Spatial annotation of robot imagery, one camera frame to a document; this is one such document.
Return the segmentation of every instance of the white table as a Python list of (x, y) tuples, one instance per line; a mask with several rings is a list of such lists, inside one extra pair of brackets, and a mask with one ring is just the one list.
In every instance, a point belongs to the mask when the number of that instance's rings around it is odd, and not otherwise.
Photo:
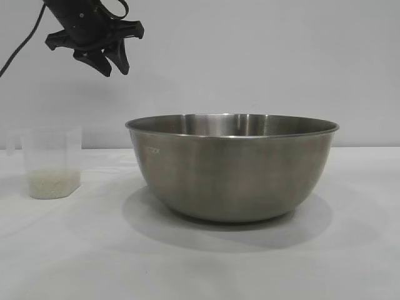
[(24, 194), (0, 152), (0, 299), (400, 299), (400, 148), (334, 148), (294, 214), (227, 227), (171, 214), (133, 150), (84, 152), (69, 198)]

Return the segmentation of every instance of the white wall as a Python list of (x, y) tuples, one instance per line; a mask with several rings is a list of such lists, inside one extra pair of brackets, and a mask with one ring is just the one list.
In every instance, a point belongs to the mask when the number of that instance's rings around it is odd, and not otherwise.
[[(0, 79), (1, 126), (70, 120), (85, 124), (86, 147), (122, 148), (131, 146), (124, 123), (142, 116), (291, 114), (338, 122), (337, 146), (400, 146), (400, 1), (129, 3), (146, 33), (127, 42), (128, 76), (107, 79), (70, 50), (47, 49), (46, 35), (61, 29), (47, 11)], [(40, 6), (0, 1), (0, 64)]]

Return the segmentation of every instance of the stainless steel bowl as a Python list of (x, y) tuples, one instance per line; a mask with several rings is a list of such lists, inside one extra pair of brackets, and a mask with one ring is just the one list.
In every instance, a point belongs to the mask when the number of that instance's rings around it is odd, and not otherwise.
[(339, 128), (257, 114), (145, 117), (126, 127), (156, 197), (180, 213), (222, 222), (295, 209), (318, 182)]

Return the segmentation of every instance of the plastic measuring cup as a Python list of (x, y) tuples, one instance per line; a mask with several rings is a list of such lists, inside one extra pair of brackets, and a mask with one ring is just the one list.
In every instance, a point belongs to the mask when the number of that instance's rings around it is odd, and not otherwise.
[(67, 197), (81, 185), (81, 127), (38, 127), (9, 133), (7, 153), (21, 138), (29, 195), (37, 199)]

